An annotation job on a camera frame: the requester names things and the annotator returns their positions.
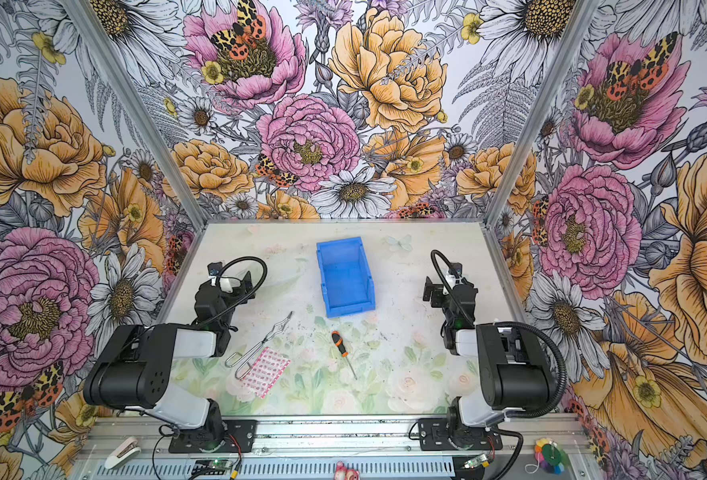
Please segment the orange black screwdriver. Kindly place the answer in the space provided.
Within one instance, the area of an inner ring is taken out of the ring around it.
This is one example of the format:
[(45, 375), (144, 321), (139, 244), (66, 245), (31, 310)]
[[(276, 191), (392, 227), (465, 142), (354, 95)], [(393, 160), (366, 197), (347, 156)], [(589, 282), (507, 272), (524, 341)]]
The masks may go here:
[(354, 366), (350, 359), (350, 352), (345, 344), (343, 336), (341, 336), (341, 334), (339, 334), (339, 332), (337, 331), (333, 331), (331, 336), (335, 346), (337, 347), (337, 350), (339, 350), (341, 356), (345, 359), (347, 366), (349, 366), (353, 374), (353, 378), (357, 379), (357, 373), (355, 373)]

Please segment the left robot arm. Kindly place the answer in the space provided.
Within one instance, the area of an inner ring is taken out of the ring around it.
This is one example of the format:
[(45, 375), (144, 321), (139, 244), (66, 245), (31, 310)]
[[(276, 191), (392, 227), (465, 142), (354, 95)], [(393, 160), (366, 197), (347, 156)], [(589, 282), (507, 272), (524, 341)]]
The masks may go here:
[(237, 450), (218, 402), (191, 394), (171, 374), (176, 360), (223, 357), (238, 331), (232, 325), (236, 309), (255, 298), (268, 272), (265, 260), (239, 257), (200, 285), (192, 323), (117, 328), (85, 380), (87, 404), (160, 420), (183, 449)]

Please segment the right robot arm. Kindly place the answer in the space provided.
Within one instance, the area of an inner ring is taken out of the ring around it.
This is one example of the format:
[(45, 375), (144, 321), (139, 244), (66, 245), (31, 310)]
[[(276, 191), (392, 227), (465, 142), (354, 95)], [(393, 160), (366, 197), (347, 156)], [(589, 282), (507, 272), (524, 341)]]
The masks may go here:
[(523, 322), (475, 318), (479, 289), (463, 265), (435, 249), (429, 254), (439, 282), (425, 280), (423, 301), (441, 310), (441, 339), (453, 356), (477, 362), (479, 385), (451, 400), (444, 420), (417, 422), (423, 451), (501, 447), (503, 424), (552, 412), (567, 389), (567, 364), (555, 340)]

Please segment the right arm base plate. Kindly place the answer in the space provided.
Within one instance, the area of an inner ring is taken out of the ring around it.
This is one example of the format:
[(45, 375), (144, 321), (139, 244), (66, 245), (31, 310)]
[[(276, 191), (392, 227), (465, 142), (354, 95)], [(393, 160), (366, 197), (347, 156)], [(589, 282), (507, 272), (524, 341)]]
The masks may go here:
[(447, 418), (421, 418), (411, 434), (417, 435), (421, 451), (500, 450), (499, 434), (481, 427), (453, 424)]

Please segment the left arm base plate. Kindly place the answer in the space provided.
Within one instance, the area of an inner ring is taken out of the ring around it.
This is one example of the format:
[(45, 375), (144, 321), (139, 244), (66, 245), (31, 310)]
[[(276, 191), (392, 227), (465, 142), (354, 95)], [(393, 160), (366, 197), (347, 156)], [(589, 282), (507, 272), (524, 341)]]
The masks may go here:
[(257, 437), (257, 420), (223, 419), (214, 430), (182, 430), (170, 442), (171, 454), (250, 453)]

